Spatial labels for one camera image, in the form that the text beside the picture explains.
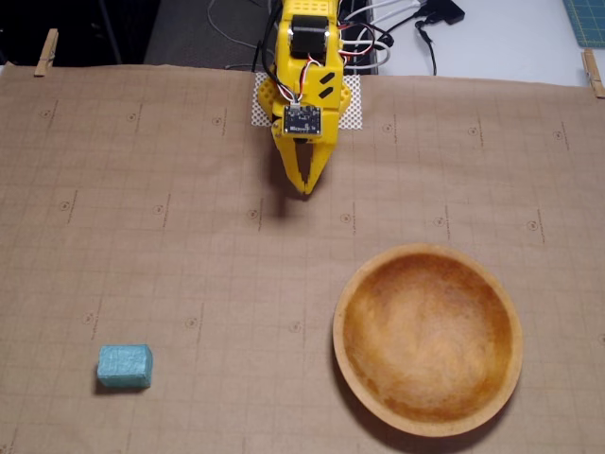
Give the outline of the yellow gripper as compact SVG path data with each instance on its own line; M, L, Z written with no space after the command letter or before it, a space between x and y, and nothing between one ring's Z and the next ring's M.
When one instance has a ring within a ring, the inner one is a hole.
M294 188L310 195L337 147L338 116L327 110L284 110L271 132L285 175ZM308 173L308 143L311 145Z

